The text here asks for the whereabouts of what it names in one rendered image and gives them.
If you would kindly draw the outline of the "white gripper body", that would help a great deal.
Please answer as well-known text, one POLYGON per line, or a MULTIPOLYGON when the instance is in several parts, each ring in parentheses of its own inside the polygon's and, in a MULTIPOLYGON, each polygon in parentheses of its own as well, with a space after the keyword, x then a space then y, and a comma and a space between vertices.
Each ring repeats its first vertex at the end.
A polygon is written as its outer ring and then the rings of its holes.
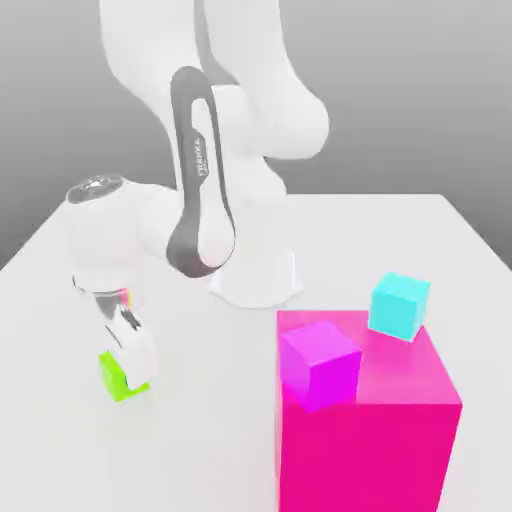
POLYGON ((149 384, 157 374, 158 360, 148 327, 132 310, 115 310, 106 328, 114 340, 114 358, 125 374, 128 389, 149 384))

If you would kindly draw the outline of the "small green cube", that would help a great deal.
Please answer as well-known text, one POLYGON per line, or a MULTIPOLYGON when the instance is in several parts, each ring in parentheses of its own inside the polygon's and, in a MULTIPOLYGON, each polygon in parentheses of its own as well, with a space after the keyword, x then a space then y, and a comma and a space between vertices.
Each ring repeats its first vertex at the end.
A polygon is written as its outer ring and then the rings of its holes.
POLYGON ((106 390, 115 402, 121 402, 150 389, 149 383, 131 390, 126 375, 110 351, 99 355, 101 377, 106 390))

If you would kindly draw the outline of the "large pink box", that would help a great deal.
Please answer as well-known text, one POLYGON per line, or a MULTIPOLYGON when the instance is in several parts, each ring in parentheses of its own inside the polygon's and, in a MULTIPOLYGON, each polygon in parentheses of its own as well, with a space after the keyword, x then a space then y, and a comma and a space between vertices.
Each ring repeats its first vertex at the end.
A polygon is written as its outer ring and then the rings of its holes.
POLYGON ((462 400, 426 328, 411 342, 357 310, 281 310, 277 335, 331 321, 362 350, 356 398, 308 413, 276 386, 276 512, 437 512, 462 400))

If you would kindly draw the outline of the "small magenta cube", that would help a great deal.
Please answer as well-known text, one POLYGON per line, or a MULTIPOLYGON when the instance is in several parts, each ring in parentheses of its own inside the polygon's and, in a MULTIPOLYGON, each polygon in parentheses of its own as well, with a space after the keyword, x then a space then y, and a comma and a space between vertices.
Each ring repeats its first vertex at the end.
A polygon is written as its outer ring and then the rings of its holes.
POLYGON ((279 342, 281 382, 307 412, 356 397, 362 351, 334 323, 288 330, 279 342))

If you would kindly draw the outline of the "small cyan cube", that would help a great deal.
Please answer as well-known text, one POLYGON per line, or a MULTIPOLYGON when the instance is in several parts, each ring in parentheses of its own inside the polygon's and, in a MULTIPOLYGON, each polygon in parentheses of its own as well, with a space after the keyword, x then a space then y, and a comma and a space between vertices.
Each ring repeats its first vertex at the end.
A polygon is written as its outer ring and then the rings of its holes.
POLYGON ((430 283, 389 272, 371 294, 368 328, 412 342, 423 325, 430 283))

